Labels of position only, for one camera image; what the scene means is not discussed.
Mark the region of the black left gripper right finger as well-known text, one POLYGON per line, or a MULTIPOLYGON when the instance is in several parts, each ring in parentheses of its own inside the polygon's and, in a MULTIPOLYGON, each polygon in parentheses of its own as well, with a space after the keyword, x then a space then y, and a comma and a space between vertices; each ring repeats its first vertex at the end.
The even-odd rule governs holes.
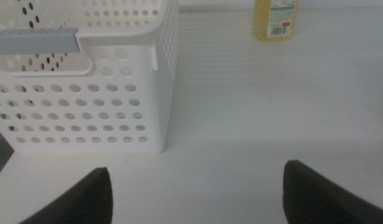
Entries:
POLYGON ((284 166, 282 204, 288 223, 383 223, 382 208, 298 160, 284 166))

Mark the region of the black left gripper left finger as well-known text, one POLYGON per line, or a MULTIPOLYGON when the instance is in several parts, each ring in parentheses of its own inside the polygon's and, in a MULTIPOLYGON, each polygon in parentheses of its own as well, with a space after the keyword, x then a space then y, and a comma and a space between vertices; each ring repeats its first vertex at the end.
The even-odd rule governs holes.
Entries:
POLYGON ((23 223, 111 223, 113 190, 106 167, 92 170, 23 223))

